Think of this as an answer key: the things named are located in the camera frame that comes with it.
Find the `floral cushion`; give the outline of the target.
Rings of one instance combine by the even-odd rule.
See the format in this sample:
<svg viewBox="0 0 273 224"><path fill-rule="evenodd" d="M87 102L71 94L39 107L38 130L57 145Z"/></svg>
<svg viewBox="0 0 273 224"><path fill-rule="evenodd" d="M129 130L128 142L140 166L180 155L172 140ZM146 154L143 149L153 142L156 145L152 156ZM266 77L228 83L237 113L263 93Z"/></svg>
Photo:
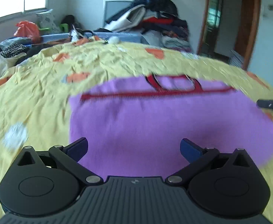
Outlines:
<svg viewBox="0 0 273 224"><path fill-rule="evenodd" d="M39 26L39 28L54 28L55 26L58 26L53 14L53 9L50 9L46 12L36 13L36 16L37 25Z"/></svg>

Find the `black white striped garment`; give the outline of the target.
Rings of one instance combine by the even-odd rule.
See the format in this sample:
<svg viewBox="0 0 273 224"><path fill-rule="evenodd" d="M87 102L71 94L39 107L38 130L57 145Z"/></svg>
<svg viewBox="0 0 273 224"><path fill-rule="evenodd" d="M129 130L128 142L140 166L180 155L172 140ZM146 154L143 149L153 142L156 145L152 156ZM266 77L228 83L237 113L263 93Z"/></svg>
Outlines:
<svg viewBox="0 0 273 224"><path fill-rule="evenodd" d="M12 58L21 53L26 53L31 47L32 45L23 45L23 44L14 43L2 49L0 51L0 56L4 58Z"/></svg>

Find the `purple sweater red trim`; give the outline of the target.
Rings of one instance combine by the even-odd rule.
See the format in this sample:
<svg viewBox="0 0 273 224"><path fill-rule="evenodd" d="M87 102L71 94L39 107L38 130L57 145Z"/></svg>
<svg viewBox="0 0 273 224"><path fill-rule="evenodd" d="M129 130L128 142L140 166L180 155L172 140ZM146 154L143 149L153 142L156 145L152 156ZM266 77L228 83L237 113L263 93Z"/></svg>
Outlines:
<svg viewBox="0 0 273 224"><path fill-rule="evenodd" d="M182 76L117 78L69 98L70 141L85 137L80 164L102 178L167 176L188 162L182 139L255 164L273 157L273 121L243 92Z"/></svg>

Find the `checkered basket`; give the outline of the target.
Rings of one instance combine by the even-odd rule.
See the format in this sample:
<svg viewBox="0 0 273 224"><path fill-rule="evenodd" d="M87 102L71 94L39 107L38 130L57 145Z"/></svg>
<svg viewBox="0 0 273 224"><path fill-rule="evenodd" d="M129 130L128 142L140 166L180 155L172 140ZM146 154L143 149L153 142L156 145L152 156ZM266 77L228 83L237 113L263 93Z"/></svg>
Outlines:
<svg viewBox="0 0 273 224"><path fill-rule="evenodd" d="M230 57L228 64L238 68L243 68L244 58L234 50L230 50Z"/></svg>

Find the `green plastic chair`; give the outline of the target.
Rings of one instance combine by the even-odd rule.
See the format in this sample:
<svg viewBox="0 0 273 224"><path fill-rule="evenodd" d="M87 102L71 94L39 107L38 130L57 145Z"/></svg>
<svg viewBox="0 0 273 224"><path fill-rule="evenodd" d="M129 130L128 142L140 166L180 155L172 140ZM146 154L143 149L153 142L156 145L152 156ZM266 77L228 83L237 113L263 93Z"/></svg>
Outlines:
<svg viewBox="0 0 273 224"><path fill-rule="evenodd" d="M39 32L42 34L68 33L69 26L66 23L62 23L58 26L55 26L54 28L50 28L50 27L39 28Z"/></svg>

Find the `white pompom ball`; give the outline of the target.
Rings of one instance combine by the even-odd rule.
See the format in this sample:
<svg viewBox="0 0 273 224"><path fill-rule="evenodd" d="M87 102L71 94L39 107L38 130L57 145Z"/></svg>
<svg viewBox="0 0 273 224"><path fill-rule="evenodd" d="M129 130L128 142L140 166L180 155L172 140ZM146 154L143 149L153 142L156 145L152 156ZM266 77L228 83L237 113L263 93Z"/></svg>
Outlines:
<svg viewBox="0 0 273 224"><path fill-rule="evenodd" d="M108 41L108 44L113 44L113 45L120 43L120 39L117 36L111 36L107 41Z"/></svg>

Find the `wooden door frame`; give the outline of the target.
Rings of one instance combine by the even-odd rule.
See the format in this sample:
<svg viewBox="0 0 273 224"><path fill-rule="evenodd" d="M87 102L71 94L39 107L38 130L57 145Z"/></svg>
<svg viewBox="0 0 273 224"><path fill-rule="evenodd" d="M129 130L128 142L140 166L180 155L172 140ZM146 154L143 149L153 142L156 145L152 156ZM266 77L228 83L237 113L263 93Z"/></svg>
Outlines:
<svg viewBox="0 0 273 224"><path fill-rule="evenodd" d="M197 54L228 64L230 50L247 70L255 46L260 0L206 0Z"/></svg>

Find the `yellow carrot print bedsheet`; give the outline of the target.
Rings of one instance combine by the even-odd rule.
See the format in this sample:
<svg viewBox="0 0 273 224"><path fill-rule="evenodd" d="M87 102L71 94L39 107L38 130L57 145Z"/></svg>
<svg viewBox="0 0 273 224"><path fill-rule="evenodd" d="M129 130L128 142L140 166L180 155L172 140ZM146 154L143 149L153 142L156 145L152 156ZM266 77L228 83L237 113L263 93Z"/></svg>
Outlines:
<svg viewBox="0 0 273 224"><path fill-rule="evenodd" d="M273 87L255 75L190 53L128 42L56 45L2 76L0 181L24 145L47 150L69 143L69 96L115 77L151 73L219 80L252 100L273 99ZM0 218L3 214L0 205Z"/></svg>

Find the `orange plastic bag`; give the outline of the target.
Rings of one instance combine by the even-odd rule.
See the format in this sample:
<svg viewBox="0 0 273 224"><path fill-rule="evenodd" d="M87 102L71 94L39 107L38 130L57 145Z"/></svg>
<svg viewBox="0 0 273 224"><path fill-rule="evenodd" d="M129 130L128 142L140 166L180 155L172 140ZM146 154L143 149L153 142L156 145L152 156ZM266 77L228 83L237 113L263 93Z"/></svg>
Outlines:
<svg viewBox="0 0 273 224"><path fill-rule="evenodd" d="M17 30L14 33L15 37L29 38L32 43L41 41L40 31L37 24L30 21L20 21L16 24Z"/></svg>

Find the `grey framed board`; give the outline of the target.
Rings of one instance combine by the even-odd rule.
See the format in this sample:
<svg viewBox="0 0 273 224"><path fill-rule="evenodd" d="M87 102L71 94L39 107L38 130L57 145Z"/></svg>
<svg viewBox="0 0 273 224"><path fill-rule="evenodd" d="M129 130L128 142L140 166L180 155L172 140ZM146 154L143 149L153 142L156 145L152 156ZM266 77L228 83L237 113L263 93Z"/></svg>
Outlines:
<svg viewBox="0 0 273 224"><path fill-rule="evenodd" d="M131 4L131 1L124 0L104 0L103 1L103 27L106 25L106 20L112 17L114 14L118 13L120 10L126 8Z"/></svg>

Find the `pile of dark clothes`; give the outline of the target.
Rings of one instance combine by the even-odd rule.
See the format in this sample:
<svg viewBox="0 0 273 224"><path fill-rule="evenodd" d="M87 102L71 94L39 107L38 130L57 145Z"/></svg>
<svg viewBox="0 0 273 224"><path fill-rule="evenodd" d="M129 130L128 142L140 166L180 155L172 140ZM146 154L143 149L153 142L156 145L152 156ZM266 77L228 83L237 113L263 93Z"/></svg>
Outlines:
<svg viewBox="0 0 273 224"><path fill-rule="evenodd" d="M104 21L110 32L139 32L148 44L167 49L192 52L189 27L178 16L171 0L133 0L128 6Z"/></svg>

